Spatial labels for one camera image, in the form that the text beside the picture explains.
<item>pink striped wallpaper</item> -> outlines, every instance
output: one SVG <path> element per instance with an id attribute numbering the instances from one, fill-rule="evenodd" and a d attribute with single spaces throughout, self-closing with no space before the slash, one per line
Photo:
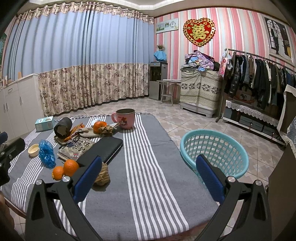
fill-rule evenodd
<path id="1" fill-rule="evenodd" d="M 183 25 L 188 19 L 204 17 L 214 21 L 216 33 L 205 46 L 197 47 L 184 36 Z M 156 18 L 155 24 L 173 18 L 179 18 L 179 30 L 155 34 L 155 50 L 158 44 L 163 44 L 166 47 L 168 77 L 171 79 L 181 78 L 180 66 L 185 63 L 184 55 L 195 49 L 214 57 L 217 62 L 220 62 L 224 49 L 231 48 L 265 56 L 285 64 L 284 61 L 269 56 L 268 36 L 260 13 L 224 7 L 201 8 Z M 287 30 L 290 33 L 290 44 L 294 49 L 295 59 L 296 35 L 290 27 Z"/>

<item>ceiling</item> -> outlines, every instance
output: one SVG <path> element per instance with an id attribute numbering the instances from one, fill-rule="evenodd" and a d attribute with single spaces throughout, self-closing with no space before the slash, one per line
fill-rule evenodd
<path id="1" fill-rule="evenodd" d="M 41 8 L 45 5 L 61 4 L 63 2 L 81 2 L 81 0 L 64 0 L 64 1 L 53 1 L 53 0 L 30 0 L 27 2 L 18 12 L 18 14 L 24 13 L 27 10 L 34 10 Z M 237 7 L 250 9 L 258 12 L 263 12 L 268 15 L 274 16 L 284 22 L 287 22 L 285 17 L 279 11 L 279 9 L 270 0 L 108 0 L 104 2 L 106 5 L 120 6 L 122 8 L 129 8 L 138 10 L 144 14 L 148 14 L 151 17 L 165 15 L 167 13 L 180 11 L 183 9 L 190 8 L 202 8 L 208 6 L 219 6 L 219 7 Z"/>

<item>gray striped blanket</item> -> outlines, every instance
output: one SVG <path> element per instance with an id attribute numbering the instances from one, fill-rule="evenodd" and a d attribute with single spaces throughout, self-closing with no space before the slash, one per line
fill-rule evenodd
<path id="1" fill-rule="evenodd" d="M 95 118 L 72 118 L 73 126 L 83 122 L 88 127 Z M 112 123 L 110 116 L 100 118 Z M 123 139 L 124 146 L 109 163 L 110 183 L 93 187 L 78 204 L 103 240 L 163 238 L 210 220 L 217 204 L 153 115 L 136 114 L 134 128 L 114 136 Z M 25 139 L 25 150 L 11 162 L 10 182 L 1 187 L 5 197 L 24 212 L 35 181 L 53 181 L 52 170 L 38 156 L 28 156 L 28 147 L 42 139 L 52 143 L 55 154 L 58 152 L 53 130 L 34 130 Z M 56 163 L 62 165 L 58 158 Z M 75 235 L 61 202 L 55 200 L 55 204 L 66 231 Z"/>

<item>white cabinet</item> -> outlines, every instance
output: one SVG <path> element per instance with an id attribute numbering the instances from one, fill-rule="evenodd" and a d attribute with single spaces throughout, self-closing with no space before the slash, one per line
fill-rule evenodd
<path id="1" fill-rule="evenodd" d="M 9 140 L 15 138 L 6 110 L 4 90 L 0 90 L 0 131 L 6 132 Z"/>
<path id="2" fill-rule="evenodd" d="M 17 85 L 20 95 L 19 98 L 22 113 L 24 115 L 28 130 L 32 131 L 35 129 L 36 120 L 44 117 L 41 105 L 39 105 L 41 100 L 38 80 L 35 80 L 34 76 L 32 76 L 18 81 Z"/>
<path id="3" fill-rule="evenodd" d="M 9 116 L 10 124 L 13 129 L 13 133 L 16 137 L 29 132 L 25 118 L 20 106 L 20 96 L 18 90 L 5 96 L 6 109 Z"/>
<path id="4" fill-rule="evenodd" d="M 8 140 L 34 130 L 37 119 L 43 118 L 38 75 L 23 77 L 0 91 L 0 132 Z"/>

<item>tangerine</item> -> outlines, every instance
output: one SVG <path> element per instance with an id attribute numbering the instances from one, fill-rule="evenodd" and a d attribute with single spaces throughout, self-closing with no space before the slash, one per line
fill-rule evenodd
<path id="1" fill-rule="evenodd" d="M 78 170 L 78 168 L 79 168 L 79 165 L 76 161 L 74 161 L 72 159 L 68 159 L 64 163 L 64 174 L 66 176 L 71 177 Z"/>
<path id="2" fill-rule="evenodd" d="M 64 169 L 61 166 L 57 166 L 52 170 L 52 179 L 59 181 L 64 175 Z"/>
<path id="3" fill-rule="evenodd" d="M 105 127 L 105 126 L 107 126 L 107 123 L 106 123 L 106 122 L 104 122 L 104 121 L 96 121 L 96 122 L 94 123 L 94 127 L 93 127 L 94 132 L 95 132 L 95 133 L 99 133 L 99 129 L 100 129 L 101 127 Z"/>

